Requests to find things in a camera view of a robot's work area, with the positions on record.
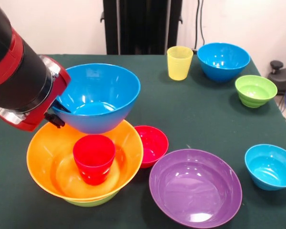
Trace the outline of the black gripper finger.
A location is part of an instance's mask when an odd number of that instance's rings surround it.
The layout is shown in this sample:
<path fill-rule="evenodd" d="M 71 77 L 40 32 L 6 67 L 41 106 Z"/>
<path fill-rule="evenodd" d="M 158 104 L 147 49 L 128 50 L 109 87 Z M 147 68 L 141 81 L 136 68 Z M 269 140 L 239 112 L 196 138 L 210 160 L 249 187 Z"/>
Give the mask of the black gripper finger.
<path fill-rule="evenodd" d="M 45 113 L 44 118 L 57 128 L 65 126 L 65 122 L 61 120 L 56 114 Z"/>
<path fill-rule="evenodd" d="M 64 107 L 58 100 L 55 100 L 55 101 L 52 103 L 52 107 L 55 107 L 55 108 L 58 109 L 58 110 L 61 110 L 61 111 L 70 113 L 70 110 L 68 110 L 66 107 Z"/>

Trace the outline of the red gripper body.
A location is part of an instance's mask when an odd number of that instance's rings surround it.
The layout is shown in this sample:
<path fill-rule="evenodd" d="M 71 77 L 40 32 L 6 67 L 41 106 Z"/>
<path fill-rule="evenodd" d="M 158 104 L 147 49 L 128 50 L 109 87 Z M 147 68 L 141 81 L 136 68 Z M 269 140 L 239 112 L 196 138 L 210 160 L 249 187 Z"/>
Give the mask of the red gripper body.
<path fill-rule="evenodd" d="M 57 96 L 61 95 L 71 81 L 65 69 L 60 69 L 58 77 L 53 81 L 51 92 L 48 97 L 36 108 L 26 113 L 15 113 L 0 108 L 0 118 L 11 126 L 24 130 L 33 131 L 45 119 L 44 114 L 48 112 Z"/>

